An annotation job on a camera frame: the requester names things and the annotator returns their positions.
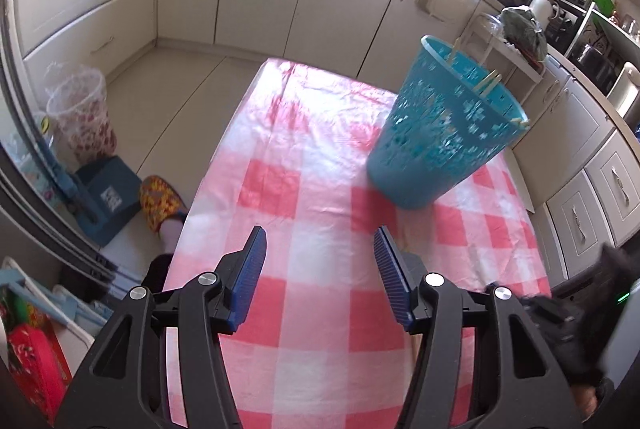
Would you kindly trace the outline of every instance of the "floor grout line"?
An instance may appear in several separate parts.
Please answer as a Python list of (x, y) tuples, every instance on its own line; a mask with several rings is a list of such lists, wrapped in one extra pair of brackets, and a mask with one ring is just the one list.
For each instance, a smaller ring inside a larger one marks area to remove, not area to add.
[(136, 169), (136, 174), (140, 173), (140, 170), (142, 169), (142, 166), (145, 164), (146, 159), (149, 158), (149, 155), (152, 153), (152, 151), (154, 150), (154, 147), (156, 147), (156, 145), (158, 145), (158, 142), (160, 141), (160, 139), (162, 138), (162, 135), (164, 135), (164, 133), (166, 132), (167, 129), (169, 129), (169, 126), (173, 123), (173, 121), (175, 120), (175, 117), (178, 116), (178, 113), (180, 113), (182, 111), (182, 109), (184, 108), (185, 105), (187, 105), (187, 102), (189, 102), (191, 100), (191, 97), (196, 93), (196, 91), (198, 91), (202, 85), (206, 82), (206, 80), (211, 76), (211, 74), (213, 72), (216, 71), (216, 69), (220, 66), (220, 64), (222, 64), (222, 62), (224, 62), (225, 59), (227, 59), (228, 57), (222, 57), (222, 59), (220, 60), (219, 63), (217, 63), (213, 69), (207, 74), (207, 76), (205, 76), (205, 78), (202, 79), (201, 83), (198, 84), (198, 86), (196, 87), (196, 89), (194, 89), (191, 94), (189, 95), (189, 97), (187, 98), (187, 100), (184, 101), (184, 103), (180, 106), (180, 109), (178, 109), (178, 111), (175, 112), (175, 114), (172, 116), (171, 120), (167, 123), (167, 125), (165, 126), (165, 128), (162, 130), (162, 133), (160, 133), (160, 135), (158, 135), (158, 138), (156, 138), (156, 141), (154, 142), (154, 144), (151, 146), (151, 149), (149, 149), (148, 153), (145, 155), (145, 158), (142, 160), (142, 162), (140, 162), (140, 165), (138, 167), (138, 169)]

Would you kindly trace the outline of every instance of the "green object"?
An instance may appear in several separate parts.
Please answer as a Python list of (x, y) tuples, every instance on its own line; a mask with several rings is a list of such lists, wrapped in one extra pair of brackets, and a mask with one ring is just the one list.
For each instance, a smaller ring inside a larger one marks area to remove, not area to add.
[(594, 2), (598, 6), (598, 10), (601, 14), (604, 15), (604, 17), (606, 17), (607, 19), (611, 17), (611, 14), (613, 14), (613, 10), (615, 8), (612, 0), (594, 0)]

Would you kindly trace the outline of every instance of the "white kettle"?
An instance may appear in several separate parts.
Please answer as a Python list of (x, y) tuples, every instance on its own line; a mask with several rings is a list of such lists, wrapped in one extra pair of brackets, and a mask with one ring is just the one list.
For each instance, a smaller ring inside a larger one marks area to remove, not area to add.
[(536, 20), (540, 23), (540, 27), (545, 30), (551, 18), (555, 19), (560, 13), (560, 5), (554, 0), (533, 0), (529, 5), (531, 12), (536, 16)]

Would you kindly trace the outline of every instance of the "silver screw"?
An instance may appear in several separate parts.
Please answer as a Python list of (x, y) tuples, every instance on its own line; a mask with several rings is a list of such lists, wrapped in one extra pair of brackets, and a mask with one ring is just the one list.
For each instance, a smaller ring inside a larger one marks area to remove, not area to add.
[(142, 299), (146, 295), (146, 288), (143, 286), (136, 286), (132, 291), (129, 292), (129, 297), (133, 300)]
[(444, 277), (440, 274), (431, 273), (424, 276), (424, 281), (431, 286), (442, 286), (444, 284)]
[(495, 289), (494, 294), (498, 299), (502, 299), (503, 301), (511, 299), (511, 290), (505, 288), (504, 286), (498, 286)]
[(213, 272), (206, 272), (202, 274), (200, 277), (198, 277), (198, 283), (205, 286), (209, 286), (210, 284), (213, 284), (217, 280), (218, 280), (218, 276), (215, 275)]

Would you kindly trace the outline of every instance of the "red and white checkered tablecloth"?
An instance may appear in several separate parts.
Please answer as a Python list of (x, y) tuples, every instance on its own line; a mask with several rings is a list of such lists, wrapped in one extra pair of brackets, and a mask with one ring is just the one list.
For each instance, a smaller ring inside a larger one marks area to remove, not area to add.
[[(395, 97), (268, 60), (200, 184), (167, 289), (214, 269), (224, 253), (244, 245), (254, 225), (267, 232), (247, 320), (222, 341), (246, 429), (394, 426), (414, 361), (373, 257), (380, 225), (401, 249), (460, 287), (480, 290), (498, 281), (519, 294), (549, 293), (501, 155), (423, 210), (398, 209), (369, 185), (367, 154)], [(169, 338), (172, 417), (186, 425), (176, 333)], [(466, 336), (456, 423), (466, 419), (472, 344)]]

